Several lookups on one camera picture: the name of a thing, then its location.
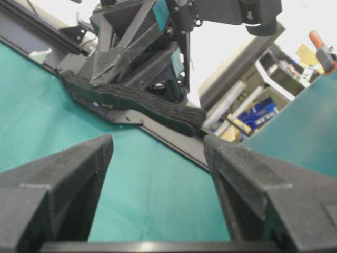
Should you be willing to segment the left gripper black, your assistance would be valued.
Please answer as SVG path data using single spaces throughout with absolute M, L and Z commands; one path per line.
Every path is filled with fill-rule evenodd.
M 190 33 L 200 24 L 192 1 L 101 1 L 90 23 L 98 45 L 79 77 L 187 103 Z

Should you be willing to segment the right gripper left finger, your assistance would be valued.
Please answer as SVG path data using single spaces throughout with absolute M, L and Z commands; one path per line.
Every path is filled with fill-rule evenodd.
M 1 252 L 86 241 L 111 158 L 109 134 L 1 173 Z

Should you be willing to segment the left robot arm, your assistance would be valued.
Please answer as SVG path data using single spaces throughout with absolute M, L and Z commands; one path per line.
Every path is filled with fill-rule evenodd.
M 180 103 L 190 91 L 190 33 L 203 22 L 275 34 L 280 1 L 101 1 L 98 44 L 78 71 L 92 86 L 132 86 Z

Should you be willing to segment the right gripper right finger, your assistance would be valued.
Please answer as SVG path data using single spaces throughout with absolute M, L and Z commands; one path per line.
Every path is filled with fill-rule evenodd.
M 216 136 L 204 155 L 230 238 L 283 252 L 336 252 L 336 179 Z

